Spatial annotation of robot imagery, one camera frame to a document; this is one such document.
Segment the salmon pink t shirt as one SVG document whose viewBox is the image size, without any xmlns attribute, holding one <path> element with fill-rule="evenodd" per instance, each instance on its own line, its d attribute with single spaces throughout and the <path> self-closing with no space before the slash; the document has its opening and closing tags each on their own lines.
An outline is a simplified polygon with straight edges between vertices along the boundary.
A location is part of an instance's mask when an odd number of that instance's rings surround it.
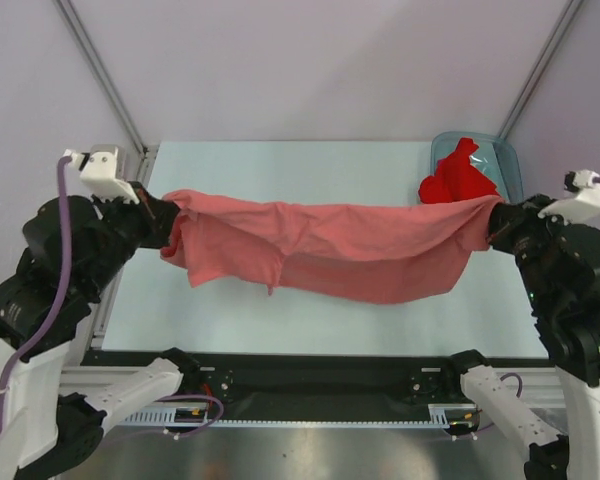
<svg viewBox="0 0 600 480">
<path fill-rule="evenodd" d="M 180 213 L 164 261 L 192 287 L 235 277 L 377 305 L 449 292 L 487 249 L 498 196 L 405 207 L 257 203 L 194 190 L 165 195 Z"/>
</svg>

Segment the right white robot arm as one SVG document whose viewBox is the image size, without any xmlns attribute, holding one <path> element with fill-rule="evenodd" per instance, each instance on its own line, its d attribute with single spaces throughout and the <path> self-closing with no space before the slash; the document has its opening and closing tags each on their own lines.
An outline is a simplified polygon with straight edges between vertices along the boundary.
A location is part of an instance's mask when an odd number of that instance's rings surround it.
<svg viewBox="0 0 600 480">
<path fill-rule="evenodd" d="M 443 393 L 467 398 L 516 447 L 528 479 L 600 479 L 600 230 L 551 213 L 536 195 L 499 204 L 488 242 L 514 257 L 535 328 L 563 392 L 568 432 L 543 422 L 475 350 L 456 354 Z"/>
</svg>

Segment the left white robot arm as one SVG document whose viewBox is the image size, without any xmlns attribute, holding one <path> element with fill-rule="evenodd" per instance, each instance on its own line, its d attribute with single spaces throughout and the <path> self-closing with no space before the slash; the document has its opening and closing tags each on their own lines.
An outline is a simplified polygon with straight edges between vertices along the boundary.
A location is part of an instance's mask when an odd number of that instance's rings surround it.
<svg viewBox="0 0 600 480">
<path fill-rule="evenodd" d="M 137 250 L 169 242 L 178 206 L 132 190 L 133 200 L 62 194 L 24 225 L 26 248 L 0 284 L 0 479 L 66 472 L 127 417 L 200 390 L 198 363 L 174 348 L 99 392 L 59 391 L 79 323 Z"/>
</svg>

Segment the clear blue plastic bin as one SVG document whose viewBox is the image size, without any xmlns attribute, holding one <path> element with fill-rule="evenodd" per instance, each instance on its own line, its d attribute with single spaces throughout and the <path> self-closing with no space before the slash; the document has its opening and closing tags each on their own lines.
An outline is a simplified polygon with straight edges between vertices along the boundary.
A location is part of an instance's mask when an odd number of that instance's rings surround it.
<svg viewBox="0 0 600 480">
<path fill-rule="evenodd" d="M 440 161 L 450 155 L 461 138 L 470 138 L 478 149 L 470 155 L 470 164 L 491 180 L 498 193 L 507 201 L 519 203 L 524 191 L 515 149 L 497 136 L 463 131 L 447 131 L 431 142 L 430 174 Z"/>
</svg>

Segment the bright red t shirt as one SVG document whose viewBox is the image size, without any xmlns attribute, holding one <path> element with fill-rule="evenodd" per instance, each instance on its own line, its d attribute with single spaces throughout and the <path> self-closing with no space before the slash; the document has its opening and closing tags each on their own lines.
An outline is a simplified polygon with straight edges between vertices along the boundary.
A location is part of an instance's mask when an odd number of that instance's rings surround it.
<svg viewBox="0 0 600 480">
<path fill-rule="evenodd" d="M 423 204 L 452 203 L 484 196 L 498 196 L 496 184 L 476 167 L 470 157 L 479 146 L 462 137 L 453 152 L 443 158 L 432 175 L 422 180 L 418 195 Z"/>
</svg>

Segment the left aluminium corner post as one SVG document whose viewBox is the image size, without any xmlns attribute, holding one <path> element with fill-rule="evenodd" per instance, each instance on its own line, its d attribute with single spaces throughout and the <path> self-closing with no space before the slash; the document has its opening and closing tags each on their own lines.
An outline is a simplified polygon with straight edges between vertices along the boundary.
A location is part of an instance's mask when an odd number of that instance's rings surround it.
<svg viewBox="0 0 600 480">
<path fill-rule="evenodd" d="M 65 24 L 69 35 L 76 44 L 79 53 L 101 89 L 117 123 L 121 127 L 134 152 L 140 158 L 144 157 L 147 152 L 147 145 L 76 6 L 70 0 L 52 0 L 51 3 Z"/>
</svg>

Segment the aluminium corner post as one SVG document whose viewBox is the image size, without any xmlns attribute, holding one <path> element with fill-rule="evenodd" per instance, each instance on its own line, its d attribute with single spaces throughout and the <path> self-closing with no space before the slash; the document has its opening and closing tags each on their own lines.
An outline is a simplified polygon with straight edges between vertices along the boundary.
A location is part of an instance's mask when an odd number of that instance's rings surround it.
<svg viewBox="0 0 600 480">
<path fill-rule="evenodd" d="M 144 157 L 147 152 L 147 145 L 76 6 L 70 0 L 52 0 L 51 3 L 65 24 L 69 35 L 76 44 L 79 53 L 101 89 L 117 123 L 121 127 L 134 152 L 140 158 Z"/>
<path fill-rule="evenodd" d="M 498 130 L 498 138 L 507 140 L 515 130 L 516 125 L 524 115 L 537 88 L 540 86 L 545 74 L 548 72 L 559 50 L 568 38 L 570 31 L 576 24 L 578 17 L 587 4 L 588 1 L 586 0 L 568 0 L 565 2 L 563 9 L 526 77 L 521 90 L 516 96 Z"/>
</svg>

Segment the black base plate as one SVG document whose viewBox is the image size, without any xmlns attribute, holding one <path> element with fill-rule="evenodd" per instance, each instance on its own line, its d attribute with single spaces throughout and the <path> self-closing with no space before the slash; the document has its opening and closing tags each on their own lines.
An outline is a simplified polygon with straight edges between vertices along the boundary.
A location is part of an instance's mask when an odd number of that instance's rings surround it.
<svg viewBox="0 0 600 480">
<path fill-rule="evenodd" d="M 227 406 L 308 404 L 361 407 L 483 402 L 462 394 L 458 364 L 447 357 L 193 353 L 211 392 Z"/>
</svg>

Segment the right aluminium corner post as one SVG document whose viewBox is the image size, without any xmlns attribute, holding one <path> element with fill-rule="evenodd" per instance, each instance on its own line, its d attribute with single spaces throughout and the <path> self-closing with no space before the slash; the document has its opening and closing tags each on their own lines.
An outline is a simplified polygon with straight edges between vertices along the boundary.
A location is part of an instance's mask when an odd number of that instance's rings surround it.
<svg viewBox="0 0 600 480">
<path fill-rule="evenodd" d="M 515 130 L 516 125 L 524 115 L 537 88 L 540 86 L 545 74 L 548 72 L 559 50 L 568 38 L 570 31 L 576 24 L 578 17 L 587 4 L 588 1 L 586 0 L 568 0 L 565 2 L 563 9 L 526 77 L 521 90 L 516 96 L 498 130 L 498 138 L 507 140 Z"/>
</svg>

